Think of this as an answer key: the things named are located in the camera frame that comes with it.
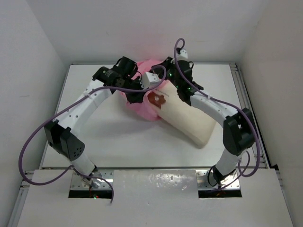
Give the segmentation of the pink satin pillowcase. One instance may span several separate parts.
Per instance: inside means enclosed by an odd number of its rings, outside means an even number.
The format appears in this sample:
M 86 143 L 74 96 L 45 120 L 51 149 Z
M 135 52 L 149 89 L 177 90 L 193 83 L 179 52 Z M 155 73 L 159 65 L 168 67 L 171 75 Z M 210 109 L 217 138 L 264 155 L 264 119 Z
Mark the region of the pink satin pillowcase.
M 154 65 L 158 65 L 160 63 L 161 63 L 160 60 L 155 60 L 155 59 L 149 59 L 149 60 L 137 62 L 138 72 L 133 77 L 133 79 L 136 76 L 139 76 L 139 72 L 143 74 L 143 73 L 149 71 Z M 151 93 L 151 92 L 155 92 L 155 93 L 160 92 L 162 89 L 165 88 L 165 86 L 168 85 L 168 83 L 169 83 L 169 81 L 166 80 L 161 85 L 159 85 L 155 90 L 148 91 L 144 95 L 142 103 L 133 103 L 133 104 L 131 104 L 127 101 L 125 93 L 120 92 L 120 95 L 126 101 L 126 107 L 127 108 L 131 109 L 132 111 L 135 111 L 143 119 L 153 122 L 153 121 L 160 120 L 161 117 L 158 115 L 158 113 L 157 113 L 156 109 L 154 109 L 153 105 L 149 102 L 148 94 Z

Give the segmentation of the cream pillow with bear print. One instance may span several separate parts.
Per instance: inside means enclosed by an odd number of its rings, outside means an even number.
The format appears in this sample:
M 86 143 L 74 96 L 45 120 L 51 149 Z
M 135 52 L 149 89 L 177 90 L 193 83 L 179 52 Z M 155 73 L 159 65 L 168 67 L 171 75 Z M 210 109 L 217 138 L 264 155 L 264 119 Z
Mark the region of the cream pillow with bear print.
M 171 82 L 151 91 L 147 100 L 158 117 L 185 134 L 198 148 L 207 145 L 216 121 L 183 102 Z

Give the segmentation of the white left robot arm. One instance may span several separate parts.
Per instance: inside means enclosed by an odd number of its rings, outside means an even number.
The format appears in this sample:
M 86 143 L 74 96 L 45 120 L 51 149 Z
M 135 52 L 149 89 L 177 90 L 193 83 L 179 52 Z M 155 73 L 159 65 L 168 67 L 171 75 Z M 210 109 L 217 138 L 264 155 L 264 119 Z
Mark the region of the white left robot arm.
M 120 58 L 110 69 L 99 68 L 76 105 L 44 126 L 49 146 L 69 160 L 82 175 L 89 176 L 96 171 L 96 166 L 84 152 L 85 144 L 78 139 L 82 126 L 116 88 L 142 90 L 140 79 L 132 80 L 137 71 L 137 63 L 127 57 Z

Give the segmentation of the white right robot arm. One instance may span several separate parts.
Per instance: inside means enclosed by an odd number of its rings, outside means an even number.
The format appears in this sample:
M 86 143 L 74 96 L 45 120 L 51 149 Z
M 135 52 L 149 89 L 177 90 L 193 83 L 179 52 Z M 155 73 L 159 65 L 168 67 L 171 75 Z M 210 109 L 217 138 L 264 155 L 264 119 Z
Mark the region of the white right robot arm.
M 161 75 L 161 78 L 168 79 L 176 87 L 180 100 L 203 111 L 223 128 L 224 151 L 207 175 L 208 183 L 212 187 L 219 186 L 221 181 L 235 172 L 244 152 L 254 144 L 259 144 L 252 112 L 205 92 L 202 86 L 193 81 L 193 62 L 174 61 L 168 57 L 160 65 L 166 69 L 166 74 Z

